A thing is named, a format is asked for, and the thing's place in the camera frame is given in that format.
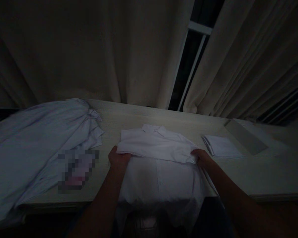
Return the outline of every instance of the curtain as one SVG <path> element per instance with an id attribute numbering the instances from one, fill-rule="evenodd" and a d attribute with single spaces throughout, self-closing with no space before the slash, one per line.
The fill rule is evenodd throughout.
<path id="1" fill-rule="evenodd" d="M 0 107 L 167 108 L 194 1 L 0 1 Z"/>
<path id="2" fill-rule="evenodd" d="M 256 119 L 298 87 L 298 0 L 226 0 L 183 111 Z"/>

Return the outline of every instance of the tabletop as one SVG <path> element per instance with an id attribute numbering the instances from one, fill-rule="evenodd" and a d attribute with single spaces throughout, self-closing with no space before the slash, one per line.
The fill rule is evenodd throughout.
<path id="1" fill-rule="evenodd" d="M 81 190 L 61 194 L 55 186 L 26 204 L 70 203 L 92 201 L 109 170 L 108 153 L 120 141 L 122 129 L 141 128 L 143 124 L 164 125 L 181 133 L 201 149 L 206 146 L 202 135 L 229 138 L 244 155 L 243 159 L 213 158 L 224 172 L 248 195 L 275 196 L 298 194 L 298 131 L 290 128 L 256 124 L 291 149 L 277 157 L 252 156 L 224 127 L 226 118 L 170 111 L 151 107 L 85 99 L 101 115 L 100 127 L 105 131 L 99 160 Z M 215 196 L 208 190 L 209 196 Z"/>

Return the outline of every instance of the person's left hand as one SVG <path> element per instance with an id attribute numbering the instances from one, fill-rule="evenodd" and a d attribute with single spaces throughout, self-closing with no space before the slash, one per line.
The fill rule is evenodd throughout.
<path id="1" fill-rule="evenodd" d="M 117 154 L 117 146 L 115 145 L 108 154 L 110 166 L 115 169 L 126 169 L 131 154 Z"/>

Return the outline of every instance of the forearm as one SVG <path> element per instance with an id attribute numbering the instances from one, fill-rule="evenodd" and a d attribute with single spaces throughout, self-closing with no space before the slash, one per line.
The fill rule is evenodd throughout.
<path id="1" fill-rule="evenodd" d="M 225 209 L 241 237 L 284 237 L 282 228 L 213 161 L 205 164 Z"/>
<path id="2" fill-rule="evenodd" d="M 111 167 L 94 201 L 69 237 L 110 237 L 126 168 Z"/>

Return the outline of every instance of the hand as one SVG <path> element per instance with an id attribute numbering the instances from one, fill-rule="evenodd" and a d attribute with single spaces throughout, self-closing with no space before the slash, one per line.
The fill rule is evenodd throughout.
<path id="1" fill-rule="evenodd" d="M 131 158 L 131 154 L 117 154 L 117 146 L 115 145 L 108 154 L 110 167 L 115 169 L 126 169 L 128 162 Z"/>
<path id="2" fill-rule="evenodd" d="M 196 155 L 198 157 L 196 164 L 201 168 L 204 168 L 208 166 L 210 163 L 214 162 L 205 150 L 195 149 L 191 152 L 191 154 Z"/>

